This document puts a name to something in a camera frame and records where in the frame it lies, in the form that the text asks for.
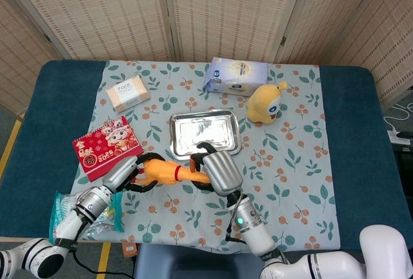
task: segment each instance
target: floral tablecloth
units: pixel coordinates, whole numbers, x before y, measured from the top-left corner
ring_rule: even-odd
[[[234,156],[244,176],[243,190],[261,212],[267,230],[282,251],[338,249],[339,231],[319,69],[311,65],[269,65],[268,82],[287,81],[277,120],[271,125],[247,118],[247,98],[205,92],[207,63],[109,61],[97,91],[89,131],[104,121],[126,116],[146,151],[173,160],[168,119],[178,112],[231,108],[241,133]],[[139,74],[151,99],[117,114],[106,89]],[[72,192],[99,185],[78,169]],[[248,252],[227,243],[230,215],[226,200],[189,182],[160,185],[143,194],[123,195],[124,233],[94,239],[197,247],[217,253]],[[235,226],[233,237],[241,235]]]

